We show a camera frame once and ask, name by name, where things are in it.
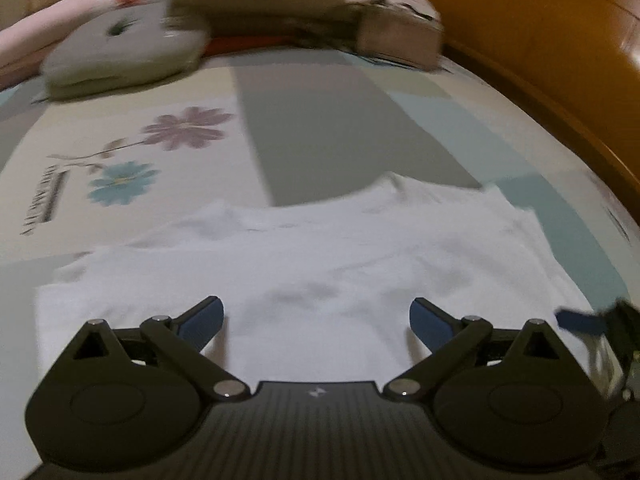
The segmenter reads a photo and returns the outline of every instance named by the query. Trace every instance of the gray stripe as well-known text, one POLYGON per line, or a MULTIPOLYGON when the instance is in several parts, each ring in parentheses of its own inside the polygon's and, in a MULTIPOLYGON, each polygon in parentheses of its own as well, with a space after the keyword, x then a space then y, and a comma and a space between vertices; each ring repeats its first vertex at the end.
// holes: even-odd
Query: gray stripe
POLYGON ((0 122, 0 172, 4 169, 22 138, 42 116, 43 111, 39 107, 34 107, 28 112, 0 122))
POLYGON ((629 298, 624 280, 584 220, 542 175, 495 183, 514 206, 535 210, 556 260, 594 310, 607 308, 616 298, 629 298))
POLYGON ((44 89, 44 81, 41 77, 34 77, 20 85, 7 102, 0 106, 0 134, 4 133, 2 122, 7 119, 32 110, 39 110, 41 115, 44 113, 49 106, 47 102, 33 103, 34 98, 44 89))
POLYGON ((480 187, 441 144, 345 62, 337 52, 305 50, 230 58, 274 205, 334 198, 368 186, 385 171, 480 187))

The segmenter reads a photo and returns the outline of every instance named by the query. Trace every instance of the logo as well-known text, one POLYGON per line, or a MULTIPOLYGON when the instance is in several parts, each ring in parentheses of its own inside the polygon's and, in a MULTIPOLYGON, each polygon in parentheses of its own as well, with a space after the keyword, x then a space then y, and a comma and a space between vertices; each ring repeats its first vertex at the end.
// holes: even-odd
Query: logo
POLYGON ((307 393, 315 399, 319 399, 327 393, 327 390, 320 386, 316 386, 313 390, 309 390, 307 393))

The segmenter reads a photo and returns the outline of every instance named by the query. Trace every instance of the light blue stripe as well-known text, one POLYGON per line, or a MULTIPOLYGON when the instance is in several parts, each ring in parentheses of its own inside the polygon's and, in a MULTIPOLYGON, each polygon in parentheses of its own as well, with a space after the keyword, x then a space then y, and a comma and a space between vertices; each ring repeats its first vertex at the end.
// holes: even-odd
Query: light blue stripe
POLYGON ((556 260, 595 310, 616 298, 629 298, 624 280, 582 218, 542 175, 504 178, 495 183, 514 206, 536 211, 556 260))
POLYGON ((388 94, 476 180, 495 182, 514 206, 536 211, 556 260, 594 309, 628 298, 625 282, 578 213, 501 137, 452 100, 388 94))
POLYGON ((0 106, 7 102, 18 88, 20 88, 20 85, 12 86, 11 88, 2 90, 0 92, 0 106))
POLYGON ((455 101, 401 92, 388 94, 478 182, 538 174, 518 152, 455 101))

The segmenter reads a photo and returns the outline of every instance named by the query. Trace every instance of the metal pivot screw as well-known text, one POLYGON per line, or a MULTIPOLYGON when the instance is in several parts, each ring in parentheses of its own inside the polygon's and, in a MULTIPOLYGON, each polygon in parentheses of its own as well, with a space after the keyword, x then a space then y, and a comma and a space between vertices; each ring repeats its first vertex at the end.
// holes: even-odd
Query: metal pivot screw
POLYGON ((244 390, 244 384, 233 379, 220 381, 213 386, 213 391, 221 397, 236 397, 243 394, 244 390))
POLYGON ((413 379, 395 379, 389 383, 389 389, 395 394, 410 396, 420 390, 420 383, 413 379))

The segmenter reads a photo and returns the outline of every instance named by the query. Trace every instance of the pillow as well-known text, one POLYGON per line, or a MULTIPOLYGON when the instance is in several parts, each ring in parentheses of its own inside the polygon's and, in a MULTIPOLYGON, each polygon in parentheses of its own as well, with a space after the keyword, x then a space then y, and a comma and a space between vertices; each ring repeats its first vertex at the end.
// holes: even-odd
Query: pillow
POLYGON ((31 52, 20 59, 0 68, 0 91, 17 85, 27 79, 36 77, 40 73, 42 61, 56 47, 57 43, 31 52))
MULTIPOLYGON (((371 0, 170 0, 169 16, 193 12, 209 18, 216 36, 249 34, 291 34, 290 18, 321 19, 328 16, 342 21, 349 18, 344 4, 371 0)), ((440 15, 427 0, 387 0, 409 5, 420 14, 439 21, 440 15)))
POLYGON ((79 27, 42 64, 49 97, 142 85, 197 66, 209 41, 207 27, 194 17, 168 30, 165 7, 112 10, 79 27))

